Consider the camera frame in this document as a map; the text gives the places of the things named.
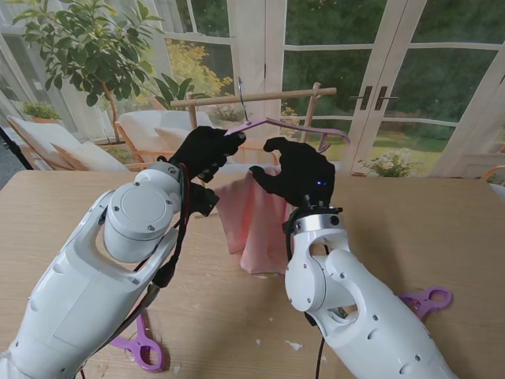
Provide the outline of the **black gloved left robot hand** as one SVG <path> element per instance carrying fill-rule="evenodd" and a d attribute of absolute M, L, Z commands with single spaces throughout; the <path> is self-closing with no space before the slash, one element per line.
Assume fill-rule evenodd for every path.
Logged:
<path fill-rule="evenodd" d="M 179 149 L 169 159 L 173 165 L 184 165 L 189 179 L 199 178 L 209 183 L 245 142 L 243 132 L 226 135 L 224 129 L 198 126 L 182 142 Z"/>

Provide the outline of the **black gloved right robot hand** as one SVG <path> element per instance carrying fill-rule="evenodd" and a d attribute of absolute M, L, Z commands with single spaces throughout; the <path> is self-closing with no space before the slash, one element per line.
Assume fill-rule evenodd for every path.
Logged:
<path fill-rule="evenodd" d="M 274 137 L 264 151 L 279 151 L 280 172 L 268 174 L 262 167 L 249 168 L 252 177 L 267 192 L 283 198 L 294 207 L 328 206 L 335 185 L 335 166 L 306 143 Z"/>

